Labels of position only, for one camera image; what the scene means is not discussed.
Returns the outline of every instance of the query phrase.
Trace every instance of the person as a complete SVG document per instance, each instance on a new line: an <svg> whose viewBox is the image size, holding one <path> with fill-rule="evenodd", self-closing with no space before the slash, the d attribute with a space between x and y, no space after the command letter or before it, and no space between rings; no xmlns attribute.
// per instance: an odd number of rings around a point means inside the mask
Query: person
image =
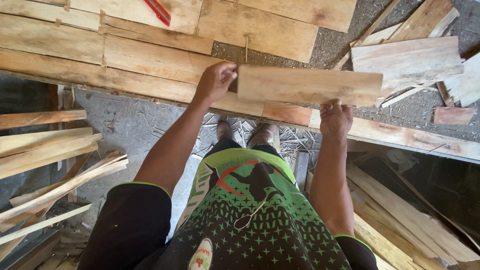
<svg viewBox="0 0 480 270"><path fill-rule="evenodd" d="M171 195L204 115L237 78L235 67L208 67L191 104L150 150L133 182L108 192L79 270L377 269L373 252L354 237L346 182L352 107L339 100L321 106L323 138L310 202L267 142L277 126L264 125L246 149L222 122L166 243Z"/></svg>

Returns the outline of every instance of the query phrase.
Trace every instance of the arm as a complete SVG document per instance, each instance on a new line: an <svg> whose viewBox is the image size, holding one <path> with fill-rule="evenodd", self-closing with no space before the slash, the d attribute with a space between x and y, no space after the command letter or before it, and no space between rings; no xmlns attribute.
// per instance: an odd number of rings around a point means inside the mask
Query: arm
<svg viewBox="0 0 480 270"><path fill-rule="evenodd" d="M353 234L353 205L347 186L347 133L353 117L350 105L321 105L322 144L313 175L310 201L332 235Z"/></svg>
<svg viewBox="0 0 480 270"><path fill-rule="evenodd" d="M156 184L172 195L192 152L204 115L237 78L233 71L235 67L233 63L222 62L205 70L192 102L150 150L134 181Z"/></svg>

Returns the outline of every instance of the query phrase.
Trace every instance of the dirt ground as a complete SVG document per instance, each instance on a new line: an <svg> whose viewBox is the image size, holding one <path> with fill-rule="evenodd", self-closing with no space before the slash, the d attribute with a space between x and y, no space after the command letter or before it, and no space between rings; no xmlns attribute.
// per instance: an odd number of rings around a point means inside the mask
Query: dirt ground
<svg viewBox="0 0 480 270"><path fill-rule="evenodd" d="M348 52L349 43L358 39L390 2L391 0L358 0L348 33L319 27L312 58L308 64L251 49L248 50L248 62L246 62L245 47L217 41L214 41L212 56L237 64L331 69ZM453 36L458 36L461 57L468 59L480 50L480 2L475 0L451 0L451 2L460 13L460 17L451 25L451 33ZM400 1L392 13L379 25L377 31L405 21L422 3L423 1L420 0ZM344 65L343 69L352 70L351 60ZM469 108L478 108L479 103L477 101ZM440 94L423 90L389 107L359 107L354 110L354 113L356 117L364 119L480 142L478 114L474 115L470 126L433 124L433 108L436 106L445 106Z"/></svg>

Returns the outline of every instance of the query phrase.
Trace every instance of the green sleeve trim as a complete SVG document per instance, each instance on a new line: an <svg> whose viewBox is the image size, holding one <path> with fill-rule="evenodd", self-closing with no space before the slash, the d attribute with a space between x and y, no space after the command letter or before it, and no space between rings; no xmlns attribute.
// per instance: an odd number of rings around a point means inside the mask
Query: green sleeve trim
<svg viewBox="0 0 480 270"><path fill-rule="evenodd" d="M120 183L118 185L121 185L121 184L148 184L148 185L158 186L159 188L163 189L163 191L165 191L165 193L170 197L170 199L172 199L172 196L164 188L162 188L161 186L159 186L157 184L153 184L153 183L149 183L149 182L135 182L135 181L132 181L132 182Z"/></svg>
<svg viewBox="0 0 480 270"><path fill-rule="evenodd" d="M333 237L334 237L334 238L337 238L337 237L341 237L341 236L346 236L346 237L353 238L353 239L359 241L360 243L366 245L366 247L368 247L368 249L373 252L373 250L372 250L366 243L364 243L363 241L361 241L361 240L359 240L359 239L357 239L357 238L355 238L355 237L353 237L353 236L351 236L351 235L348 235L348 234L337 234L337 235L334 235Z"/></svg>

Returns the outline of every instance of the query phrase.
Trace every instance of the foot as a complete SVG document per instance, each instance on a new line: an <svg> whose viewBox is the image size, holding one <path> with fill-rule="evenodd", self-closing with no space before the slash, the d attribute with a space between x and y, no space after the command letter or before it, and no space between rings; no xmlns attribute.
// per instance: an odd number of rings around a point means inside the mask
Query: foot
<svg viewBox="0 0 480 270"><path fill-rule="evenodd" d="M230 125L225 121L219 121L216 127L216 138L220 141L223 138L232 138L232 130Z"/></svg>
<svg viewBox="0 0 480 270"><path fill-rule="evenodd" d="M248 142L248 148L255 145L268 144L268 141L273 139L275 133L278 131L278 126L273 124L265 124L257 128L257 131Z"/></svg>

